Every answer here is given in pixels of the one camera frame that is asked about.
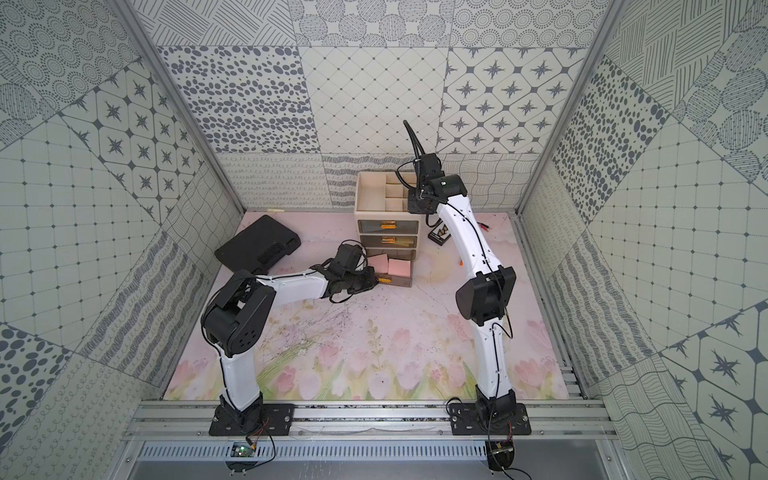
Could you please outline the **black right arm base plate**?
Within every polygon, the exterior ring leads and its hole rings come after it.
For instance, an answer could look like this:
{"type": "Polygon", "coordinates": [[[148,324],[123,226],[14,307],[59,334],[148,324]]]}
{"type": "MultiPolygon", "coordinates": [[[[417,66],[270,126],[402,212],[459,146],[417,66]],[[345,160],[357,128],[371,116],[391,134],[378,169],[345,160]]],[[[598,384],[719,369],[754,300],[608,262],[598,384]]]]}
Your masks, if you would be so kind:
{"type": "Polygon", "coordinates": [[[488,420],[483,417],[475,405],[463,402],[450,402],[445,406],[453,436],[526,436],[532,434],[532,427],[527,408],[517,403],[515,412],[499,414],[488,420]]]}

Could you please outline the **pink sticky pad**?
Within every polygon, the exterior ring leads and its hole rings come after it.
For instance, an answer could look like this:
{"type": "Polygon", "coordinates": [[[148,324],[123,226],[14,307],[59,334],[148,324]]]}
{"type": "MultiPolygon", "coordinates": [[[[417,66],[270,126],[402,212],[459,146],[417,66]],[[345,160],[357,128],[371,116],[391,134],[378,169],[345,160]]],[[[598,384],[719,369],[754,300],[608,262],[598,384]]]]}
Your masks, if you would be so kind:
{"type": "Polygon", "coordinates": [[[411,270],[412,264],[410,260],[396,258],[389,259],[389,275],[393,277],[410,278],[412,276],[411,270]]]}
{"type": "Polygon", "coordinates": [[[377,274],[387,274],[389,272],[389,258],[386,254],[369,256],[368,265],[373,267],[377,274]]]}

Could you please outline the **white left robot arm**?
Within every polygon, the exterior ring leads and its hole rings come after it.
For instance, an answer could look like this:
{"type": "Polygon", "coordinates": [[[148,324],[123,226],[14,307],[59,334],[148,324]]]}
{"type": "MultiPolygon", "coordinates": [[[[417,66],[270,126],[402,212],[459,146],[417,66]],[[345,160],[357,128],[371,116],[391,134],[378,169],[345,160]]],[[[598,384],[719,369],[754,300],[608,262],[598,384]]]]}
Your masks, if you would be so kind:
{"type": "Polygon", "coordinates": [[[213,437],[286,436],[295,406],[267,404],[256,379],[252,350],[275,307],[305,300],[327,299],[342,292],[352,297],[378,284],[371,267],[339,274],[316,265],[303,272],[259,276],[239,271],[216,293],[201,318],[204,339],[217,351],[224,390],[214,411],[213,437]]]}

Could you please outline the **translucent drawer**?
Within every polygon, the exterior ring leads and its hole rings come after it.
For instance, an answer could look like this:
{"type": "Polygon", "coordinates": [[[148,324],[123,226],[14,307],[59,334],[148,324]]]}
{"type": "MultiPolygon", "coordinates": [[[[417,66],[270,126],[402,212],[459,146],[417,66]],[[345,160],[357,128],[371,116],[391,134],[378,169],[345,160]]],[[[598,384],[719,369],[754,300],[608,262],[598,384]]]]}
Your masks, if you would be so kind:
{"type": "Polygon", "coordinates": [[[360,234],[416,235],[419,222],[414,220],[362,219],[357,221],[360,234]]]}
{"type": "Polygon", "coordinates": [[[415,235],[361,235],[360,242],[366,248],[416,249],[418,237],[415,235]]]}
{"type": "Polygon", "coordinates": [[[367,259],[381,284],[410,288],[416,253],[414,249],[373,248],[367,250],[367,259]]]}

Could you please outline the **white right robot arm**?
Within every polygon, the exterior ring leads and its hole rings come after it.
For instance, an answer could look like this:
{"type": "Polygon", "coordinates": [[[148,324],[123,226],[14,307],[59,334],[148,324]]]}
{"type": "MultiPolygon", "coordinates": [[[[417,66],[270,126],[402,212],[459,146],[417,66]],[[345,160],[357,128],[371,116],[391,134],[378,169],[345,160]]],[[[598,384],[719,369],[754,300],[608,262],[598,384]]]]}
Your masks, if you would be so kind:
{"type": "Polygon", "coordinates": [[[408,212],[438,216],[463,262],[466,281],[456,291],[455,300],[461,316],[473,328],[478,420],[491,426],[517,413],[503,349],[503,338],[512,335],[507,306],[516,272],[502,265],[485,240],[461,177],[446,174],[437,154],[428,154],[411,125],[403,125],[414,150],[410,164],[416,180],[410,184],[400,172],[396,177],[407,190],[408,212]]]}

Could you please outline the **beige drawer organizer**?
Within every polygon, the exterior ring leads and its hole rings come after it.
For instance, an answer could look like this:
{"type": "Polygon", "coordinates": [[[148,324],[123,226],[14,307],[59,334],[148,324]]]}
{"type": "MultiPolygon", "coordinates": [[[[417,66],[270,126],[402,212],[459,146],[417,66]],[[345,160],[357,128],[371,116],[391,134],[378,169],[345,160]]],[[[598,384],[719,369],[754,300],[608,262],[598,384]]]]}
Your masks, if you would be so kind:
{"type": "Polygon", "coordinates": [[[418,246],[423,233],[423,220],[407,211],[408,190],[401,184],[394,172],[363,171],[357,176],[354,217],[358,231],[358,220],[414,220],[419,222],[418,246]]]}

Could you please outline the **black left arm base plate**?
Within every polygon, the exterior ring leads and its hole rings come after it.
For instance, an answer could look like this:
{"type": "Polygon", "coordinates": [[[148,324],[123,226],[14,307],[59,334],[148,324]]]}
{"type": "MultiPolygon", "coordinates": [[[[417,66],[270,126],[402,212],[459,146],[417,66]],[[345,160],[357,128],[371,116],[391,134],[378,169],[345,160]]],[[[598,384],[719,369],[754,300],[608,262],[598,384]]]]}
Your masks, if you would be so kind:
{"type": "Polygon", "coordinates": [[[208,434],[212,437],[288,436],[296,406],[291,403],[267,403],[239,411],[226,402],[215,409],[208,434]]]}

